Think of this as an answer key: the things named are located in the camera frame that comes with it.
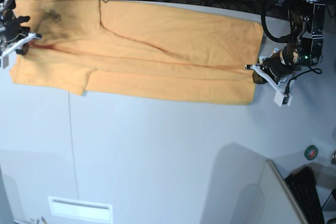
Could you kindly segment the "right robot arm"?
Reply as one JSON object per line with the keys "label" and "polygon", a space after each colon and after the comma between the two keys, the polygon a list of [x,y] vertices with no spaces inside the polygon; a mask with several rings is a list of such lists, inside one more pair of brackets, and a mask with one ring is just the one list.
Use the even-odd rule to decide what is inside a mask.
{"label": "right robot arm", "polygon": [[16,16],[15,0],[1,0],[1,52],[28,36],[30,28],[22,26],[30,20],[28,16]]}

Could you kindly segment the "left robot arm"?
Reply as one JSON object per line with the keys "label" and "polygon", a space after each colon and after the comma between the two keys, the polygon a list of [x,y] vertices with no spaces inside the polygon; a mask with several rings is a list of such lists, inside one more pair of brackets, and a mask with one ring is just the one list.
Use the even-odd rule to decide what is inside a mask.
{"label": "left robot arm", "polygon": [[274,42],[283,43],[283,47],[270,57],[259,62],[263,73],[275,83],[307,67],[310,72],[322,74],[317,64],[322,55],[323,27],[327,4],[332,0],[288,0],[290,33],[275,37],[266,23],[266,4],[262,0],[261,24],[265,35]]}

